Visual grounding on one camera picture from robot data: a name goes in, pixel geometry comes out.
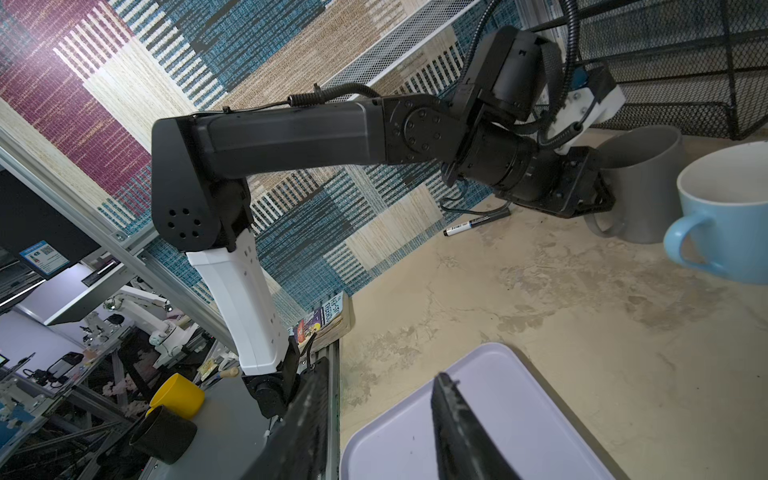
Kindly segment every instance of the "light blue mug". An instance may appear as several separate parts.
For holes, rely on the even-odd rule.
[[[706,155],[677,177],[684,216],[664,236],[683,266],[744,283],[768,284],[768,142]],[[683,258],[691,236],[705,263]]]

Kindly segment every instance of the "background robotic arm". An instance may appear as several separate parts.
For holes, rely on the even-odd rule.
[[[265,416],[282,415],[293,398],[299,352],[277,319],[248,230],[253,217],[245,177],[436,162],[449,186],[475,180],[501,199],[557,217],[610,210],[614,198],[597,152],[570,144],[585,125],[612,116],[624,96],[607,69],[597,68],[564,97],[562,109],[553,107],[556,114],[531,120],[544,86],[550,99],[560,98],[561,83],[559,48],[507,26],[479,44],[451,101],[427,94],[379,97],[364,85],[346,84],[278,103],[292,108],[224,108],[155,123],[152,220],[209,286]],[[369,98],[326,103],[352,93]],[[527,136],[533,134],[538,138]]]

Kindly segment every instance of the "blue and white label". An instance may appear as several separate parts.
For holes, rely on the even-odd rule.
[[[53,272],[69,264],[69,260],[57,252],[54,247],[48,245],[48,242],[45,240],[32,245],[27,250],[23,250],[22,257],[46,275],[51,275]]]

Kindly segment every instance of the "black mesh organizer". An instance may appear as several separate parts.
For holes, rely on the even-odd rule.
[[[581,64],[608,65],[627,103],[595,127],[668,124],[741,140],[768,121],[766,0],[579,0]],[[533,28],[545,32],[564,22]]]

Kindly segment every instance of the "gray mug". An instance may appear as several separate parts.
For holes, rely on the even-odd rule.
[[[667,228],[683,216],[676,184],[685,167],[683,135],[675,127],[651,125],[611,138],[598,152],[616,204],[610,212],[584,215],[589,230],[631,243],[663,241]],[[598,218],[610,226],[601,229]]]

